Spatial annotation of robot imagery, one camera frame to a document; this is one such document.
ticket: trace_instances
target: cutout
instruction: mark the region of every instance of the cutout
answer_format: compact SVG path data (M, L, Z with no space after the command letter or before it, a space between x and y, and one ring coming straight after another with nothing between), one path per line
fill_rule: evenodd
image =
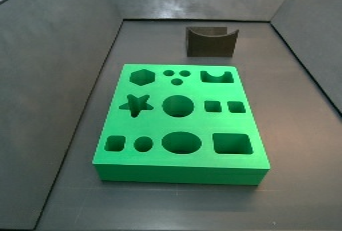
M172 132L163 137L161 145L171 153L191 154L199 150L201 141L189 132Z
M172 79L172 81L171 81L171 83L173 84L173 85L180 85L181 83L183 83L183 81L181 81L181 79Z
M240 101L228 101L228 109L231 113L245 113L244 105Z
M212 140L217 154L252 154L249 137L245 134L213 133Z
M109 136L106 138L104 150L112 152L120 152L124 148L125 137L124 136Z
M204 101L204 108L207 112L221 112L219 101Z
M134 97L133 95L126 96L128 103L122 104L118 109L121 110L129 110L130 116L137 117L140 112L142 110L152 110L153 107L146 104L146 100L149 98L149 95L144 95L141 97Z
M188 76L189 76L189 72L188 72L187 70L180 71L179 74L180 74L183 77L188 77Z
M220 76L212 76L207 71L200 71L200 80L203 83L233 83L232 75L228 71Z
M163 102L163 110L173 117L188 116L193 111L193 102L184 96L171 96Z
M140 137L134 140L133 147L138 152L146 152L153 146L153 141L148 137Z
M165 76L172 76L173 74L175 74L175 72L172 70L165 70L164 71Z
M155 73L148 71L146 69L141 69L138 71L132 72L129 82L136 85L146 85L155 81Z

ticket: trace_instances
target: shape sorter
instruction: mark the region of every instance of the shape sorter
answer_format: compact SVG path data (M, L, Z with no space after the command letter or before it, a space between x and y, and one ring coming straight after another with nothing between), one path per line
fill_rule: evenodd
M101 180L257 185L269 163L236 68L124 65L93 165Z

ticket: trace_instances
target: circular hole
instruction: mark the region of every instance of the circular hole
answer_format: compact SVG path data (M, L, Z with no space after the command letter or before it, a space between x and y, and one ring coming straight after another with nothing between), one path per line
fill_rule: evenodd
M173 117L184 117L193 111L193 102L184 96L171 96L163 102L163 110Z
M180 85L181 83L183 83L183 81L181 81L181 79L172 79L172 81L171 81L171 83L173 84L173 85Z
M164 71L165 76L172 76L173 74L175 74L175 72L172 70L165 70Z
M179 74L184 77L189 76L189 72L187 70L180 71Z
M172 132L163 137L161 145L171 153L191 154L199 150L201 141L192 133Z
M148 137L140 137L134 140L133 147L138 152L146 152L152 148L153 142Z

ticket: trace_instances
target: square hole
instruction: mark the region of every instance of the square hole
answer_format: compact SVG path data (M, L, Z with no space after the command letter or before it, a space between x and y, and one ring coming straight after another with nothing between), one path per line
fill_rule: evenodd
M244 105L240 101L228 101L228 109L231 113L245 113Z
M105 151L120 152L124 148L125 137L124 136L109 136L106 138L104 149Z
M219 101L204 101L204 108L207 112L221 112Z
M217 154L252 154L249 137L245 134L213 133L212 140Z

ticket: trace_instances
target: hexagon-shaped hole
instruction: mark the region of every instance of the hexagon-shaped hole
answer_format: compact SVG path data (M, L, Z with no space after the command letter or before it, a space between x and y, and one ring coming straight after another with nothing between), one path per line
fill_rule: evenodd
M130 73L129 82L136 85L146 85L155 81L155 73L146 69L141 69Z

